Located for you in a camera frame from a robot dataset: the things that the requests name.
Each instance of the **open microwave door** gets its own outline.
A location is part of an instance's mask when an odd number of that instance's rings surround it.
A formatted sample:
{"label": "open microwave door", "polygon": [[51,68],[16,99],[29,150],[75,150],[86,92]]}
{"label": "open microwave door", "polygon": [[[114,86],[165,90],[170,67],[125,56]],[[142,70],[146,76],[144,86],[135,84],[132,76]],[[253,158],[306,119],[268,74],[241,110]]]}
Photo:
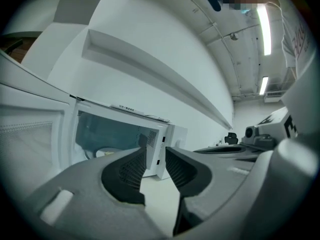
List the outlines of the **open microwave door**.
{"label": "open microwave door", "polygon": [[13,200],[23,201],[70,166],[75,103],[0,52],[0,176]]}

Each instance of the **ceiling light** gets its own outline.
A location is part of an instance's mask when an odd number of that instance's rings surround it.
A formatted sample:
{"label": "ceiling light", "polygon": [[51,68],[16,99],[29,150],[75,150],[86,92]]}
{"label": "ceiling light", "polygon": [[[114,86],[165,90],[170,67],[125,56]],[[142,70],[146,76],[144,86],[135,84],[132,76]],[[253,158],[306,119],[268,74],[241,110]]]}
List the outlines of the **ceiling light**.
{"label": "ceiling light", "polygon": [[266,91],[266,88],[267,88],[267,84],[268,84],[268,79],[269,77],[265,76],[263,79],[262,79],[262,85],[261,85],[261,89],[260,89],[260,95],[264,95],[265,94],[265,91]]}
{"label": "ceiling light", "polygon": [[270,55],[271,54],[271,33],[270,33],[270,24],[269,24],[267,9],[263,4],[263,5],[259,5],[256,10],[258,12],[260,24],[262,28],[264,55]]}

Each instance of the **pipe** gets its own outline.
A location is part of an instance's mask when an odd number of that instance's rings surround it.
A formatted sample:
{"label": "pipe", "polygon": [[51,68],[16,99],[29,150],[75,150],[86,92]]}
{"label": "pipe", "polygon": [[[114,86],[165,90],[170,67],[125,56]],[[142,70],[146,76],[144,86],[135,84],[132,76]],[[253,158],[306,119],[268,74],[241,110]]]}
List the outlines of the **pipe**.
{"label": "pipe", "polygon": [[228,51],[229,53],[229,56],[230,56],[230,59],[231,59],[231,62],[233,64],[233,69],[234,69],[234,74],[235,74],[235,77],[236,77],[236,82],[237,82],[237,85],[238,85],[238,88],[241,90],[241,85],[240,85],[240,81],[239,81],[239,76],[238,76],[238,72],[237,72],[237,66],[236,66],[236,63],[235,63],[235,60],[234,60],[234,57],[231,53],[231,51],[229,50],[228,48],[228,45],[226,43],[226,40],[224,38],[224,36],[221,34],[221,32],[219,31],[218,27],[216,26],[217,23],[216,22],[213,22],[211,20],[211,18],[208,16],[208,14],[200,7],[200,5],[195,1],[195,0],[190,0],[191,2],[193,2],[198,8],[199,10],[206,16],[206,18],[208,19],[208,21],[210,22],[210,24],[215,28],[215,30],[218,32],[218,34],[220,35],[221,37],[221,40],[222,40],[222,43],[223,45],[225,46],[226,50]]}

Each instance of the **microwave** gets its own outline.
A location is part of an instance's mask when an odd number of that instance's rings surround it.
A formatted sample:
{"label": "microwave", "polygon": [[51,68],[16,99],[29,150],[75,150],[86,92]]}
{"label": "microwave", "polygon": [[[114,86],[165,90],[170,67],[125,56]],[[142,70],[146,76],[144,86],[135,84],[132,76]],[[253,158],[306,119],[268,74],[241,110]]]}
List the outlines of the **microwave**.
{"label": "microwave", "polygon": [[74,97],[4,53],[0,74],[0,173],[14,200],[97,152],[144,147],[143,176],[170,177],[165,147],[183,148],[186,128]]}

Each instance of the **ceiling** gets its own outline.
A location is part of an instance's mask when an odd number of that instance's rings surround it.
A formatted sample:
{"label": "ceiling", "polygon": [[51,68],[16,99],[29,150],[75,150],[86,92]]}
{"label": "ceiling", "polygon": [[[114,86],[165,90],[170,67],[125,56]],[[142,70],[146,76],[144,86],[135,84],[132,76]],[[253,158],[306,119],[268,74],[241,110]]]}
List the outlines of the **ceiling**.
{"label": "ceiling", "polygon": [[[242,14],[225,4],[216,12],[207,0],[156,1],[185,21],[204,42],[219,64],[234,101],[257,96],[264,76],[269,77],[267,92],[285,91],[294,82],[285,65],[281,11],[277,7],[267,6],[272,52],[264,56],[256,10]],[[238,40],[231,40],[231,33],[237,33]]]}

